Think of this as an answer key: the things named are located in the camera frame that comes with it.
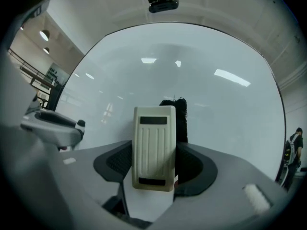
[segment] railing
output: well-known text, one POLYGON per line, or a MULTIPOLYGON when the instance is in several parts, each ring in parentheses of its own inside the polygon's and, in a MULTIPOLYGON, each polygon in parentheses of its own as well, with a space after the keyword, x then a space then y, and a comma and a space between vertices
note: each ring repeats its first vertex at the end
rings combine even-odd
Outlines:
POLYGON ((12 63, 18 68, 23 78, 37 91, 38 99, 42 107, 46 107, 50 93, 54 88, 52 80, 48 79, 45 74, 35 69, 28 62, 18 56, 13 50, 9 49, 8 54, 12 63))

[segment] backpack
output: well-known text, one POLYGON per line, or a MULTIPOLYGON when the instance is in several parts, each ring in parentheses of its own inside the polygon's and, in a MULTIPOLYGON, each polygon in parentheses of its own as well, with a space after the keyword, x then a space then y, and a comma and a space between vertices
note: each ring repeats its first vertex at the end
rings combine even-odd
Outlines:
POLYGON ((286 163, 287 164, 292 164, 296 157, 297 151, 295 152, 294 142, 297 137, 298 137, 298 134, 295 134, 292 140, 289 139, 286 141, 286 156, 287 156, 286 163))

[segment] ceiling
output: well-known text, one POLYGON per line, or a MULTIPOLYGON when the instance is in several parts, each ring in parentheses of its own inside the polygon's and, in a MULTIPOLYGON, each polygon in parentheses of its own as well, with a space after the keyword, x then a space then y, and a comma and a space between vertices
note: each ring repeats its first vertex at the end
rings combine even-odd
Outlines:
POLYGON ((84 56, 47 13, 28 20, 22 33, 40 49, 48 47, 50 50, 48 56, 68 74, 74 71, 84 56), (48 41, 39 34, 44 29, 50 32, 48 41))
POLYGON ((179 1, 176 10, 151 14, 147 0, 51 0, 47 12, 84 54, 116 30, 176 21, 213 27, 248 43, 266 58, 281 88, 306 71, 306 40, 282 0, 179 1))

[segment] curved white surface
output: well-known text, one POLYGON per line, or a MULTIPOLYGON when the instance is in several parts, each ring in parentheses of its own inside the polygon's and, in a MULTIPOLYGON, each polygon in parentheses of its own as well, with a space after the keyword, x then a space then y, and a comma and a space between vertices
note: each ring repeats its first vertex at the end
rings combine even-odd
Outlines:
POLYGON ((265 59, 222 32, 183 23, 124 29, 80 62, 57 112, 86 121, 80 149, 132 139, 133 108, 188 102, 189 143, 239 156, 275 179, 283 107, 265 59))

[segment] white device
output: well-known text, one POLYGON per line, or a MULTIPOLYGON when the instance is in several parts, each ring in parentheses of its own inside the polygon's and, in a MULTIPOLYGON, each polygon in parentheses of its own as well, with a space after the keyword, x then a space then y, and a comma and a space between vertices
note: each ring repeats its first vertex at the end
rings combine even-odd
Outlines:
POLYGON ((175 182, 175 107, 135 107, 133 121, 133 187, 172 191, 175 182))

